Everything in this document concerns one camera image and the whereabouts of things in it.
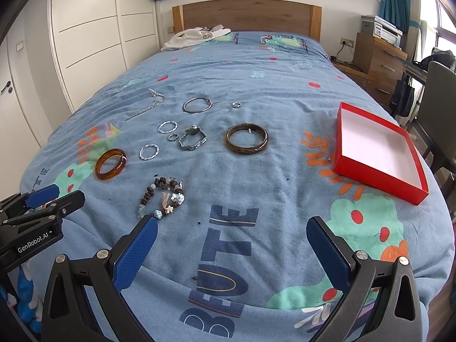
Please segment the blue white gloved left hand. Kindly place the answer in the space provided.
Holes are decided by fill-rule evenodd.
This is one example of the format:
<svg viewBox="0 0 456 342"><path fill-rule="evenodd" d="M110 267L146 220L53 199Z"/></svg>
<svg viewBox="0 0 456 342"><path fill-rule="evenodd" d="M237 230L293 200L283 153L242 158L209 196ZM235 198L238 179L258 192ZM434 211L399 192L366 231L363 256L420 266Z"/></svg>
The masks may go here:
<svg viewBox="0 0 456 342"><path fill-rule="evenodd" d="M1 299L6 301L7 306L16 311L19 319L40 337L42 334L42 301L33 282L28 261L19 266L15 284L16 296L1 284Z"/></svg>

